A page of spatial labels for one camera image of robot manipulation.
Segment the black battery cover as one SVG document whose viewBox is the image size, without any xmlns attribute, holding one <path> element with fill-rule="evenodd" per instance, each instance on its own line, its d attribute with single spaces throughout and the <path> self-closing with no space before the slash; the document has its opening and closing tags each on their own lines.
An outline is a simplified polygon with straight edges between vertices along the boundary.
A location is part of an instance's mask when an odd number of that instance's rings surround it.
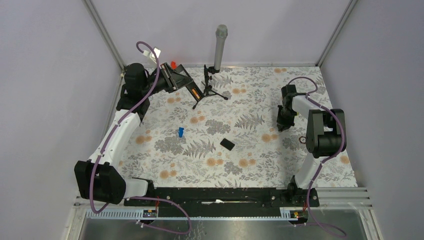
<svg viewBox="0 0 424 240">
<path fill-rule="evenodd" d="M 227 149 L 228 151 L 232 151 L 233 148 L 235 147 L 235 144 L 226 138 L 222 139 L 222 141 L 220 142 L 220 145 L 224 147 L 225 149 Z"/>
</svg>

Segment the black remote control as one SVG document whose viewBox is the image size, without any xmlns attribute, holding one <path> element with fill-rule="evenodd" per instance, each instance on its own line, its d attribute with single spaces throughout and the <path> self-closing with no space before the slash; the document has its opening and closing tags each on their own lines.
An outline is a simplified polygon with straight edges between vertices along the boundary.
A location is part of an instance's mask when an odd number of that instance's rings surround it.
<svg viewBox="0 0 424 240">
<path fill-rule="evenodd" d="M 194 81 L 190 82 L 185 87 L 187 88 L 187 90 L 190 92 L 190 94 L 193 96 L 193 98 L 196 100 L 197 103 L 204 97 L 203 92 Z"/>
</svg>

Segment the orange battery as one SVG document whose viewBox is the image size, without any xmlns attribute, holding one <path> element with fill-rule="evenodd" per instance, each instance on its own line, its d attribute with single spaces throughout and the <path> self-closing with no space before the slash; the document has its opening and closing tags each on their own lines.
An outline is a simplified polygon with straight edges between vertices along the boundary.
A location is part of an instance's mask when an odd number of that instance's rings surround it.
<svg viewBox="0 0 424 240">
<path fill-rule="evenodd" d="M 197 99 L 201 98 L 200 95 L 197 93 L 197 91 L 195 89 L 193 89 L 192 92 Z"/>
</svg>

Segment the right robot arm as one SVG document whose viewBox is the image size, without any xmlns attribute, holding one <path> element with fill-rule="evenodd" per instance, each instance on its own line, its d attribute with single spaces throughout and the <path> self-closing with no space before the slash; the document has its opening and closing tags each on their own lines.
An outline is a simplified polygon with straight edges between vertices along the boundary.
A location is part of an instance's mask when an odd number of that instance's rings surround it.
<svg viewBox="0 0 424 240">
<path fill-rule="evenodd" d="M 305 145 L 308 154 L 283 193 L 293 206 L 311 197 L 315 181 L 323 164 L 343 152 L 347 146 L 345 114 L 342 109 L 329 109 L 312 100 L 296 86 L 282 87 L 282 104 L 278 107 L 277 128 L 286 131 L 295 125 L 295 117 L 307 119 Z"/>
</svg>

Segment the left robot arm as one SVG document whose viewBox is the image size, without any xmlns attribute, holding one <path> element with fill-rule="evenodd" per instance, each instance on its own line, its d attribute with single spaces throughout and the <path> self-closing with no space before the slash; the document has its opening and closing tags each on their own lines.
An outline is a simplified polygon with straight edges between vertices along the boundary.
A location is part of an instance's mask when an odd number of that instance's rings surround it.
<svg viewBox="0 0 424 240">
<path fill-rule="evenodd" d="M 172 93 L 187 87 L 193 79 L 182 65 L 173 68 L 163 63 L 148 73 L 142 64 L 132 63 L 125 67 L 123 81 L 111 126 L 88 160 L 76 163 L 74 173 L 83 199 L 118 204 L 123 199 L 136 197 L 142 205 L 148 206 L 155 200 L 149 182 L 142 178 L 124 178 L 118 171 L 119 161 L 150 106 L 145 95 L 161 91 Z"/>
</svg>

